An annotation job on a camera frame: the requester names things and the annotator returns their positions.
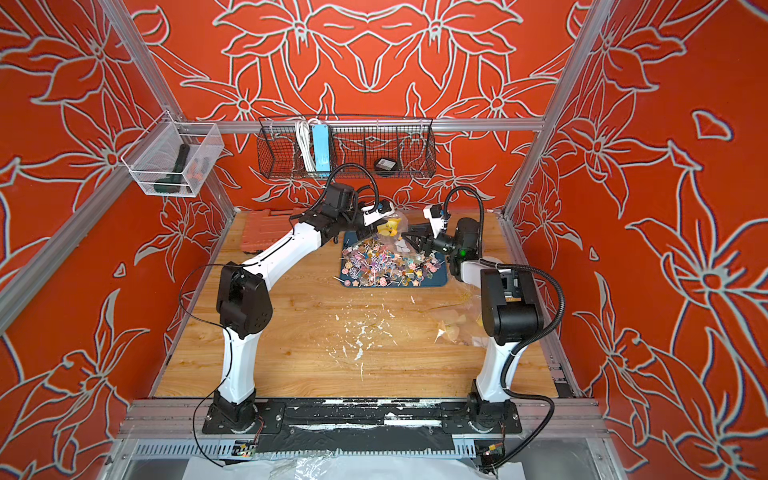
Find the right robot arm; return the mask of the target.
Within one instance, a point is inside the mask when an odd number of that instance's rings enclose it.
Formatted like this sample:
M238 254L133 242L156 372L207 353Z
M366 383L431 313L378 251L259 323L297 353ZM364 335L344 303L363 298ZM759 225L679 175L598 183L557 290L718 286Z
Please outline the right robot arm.
M519 357L544 330L535 299L536 271L527 265L483 258L483 226L478 220L461 218L450 235L449 215L441 208L426 208L424 217L427 221L409 226L403 238L421 253L442 254L457 280L480 289L481 325L488 337L484 363L466 406L448 424L481 433L504 429L514 416L515 407L506 390Z

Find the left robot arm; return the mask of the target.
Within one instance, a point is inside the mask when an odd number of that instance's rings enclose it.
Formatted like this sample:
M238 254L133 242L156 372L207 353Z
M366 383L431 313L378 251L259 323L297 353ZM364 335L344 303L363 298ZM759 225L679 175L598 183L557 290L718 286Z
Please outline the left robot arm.
M270 293L280 278L304 257L339 234L372 234L394 213L374 195L372 203L349 185L332 183L311 208L289 217L290 230L243 264L221 269L216 311L224 331L222 379L212 394L203 424L206 434L247 433L259 425L254 372L257 349L274 308Z

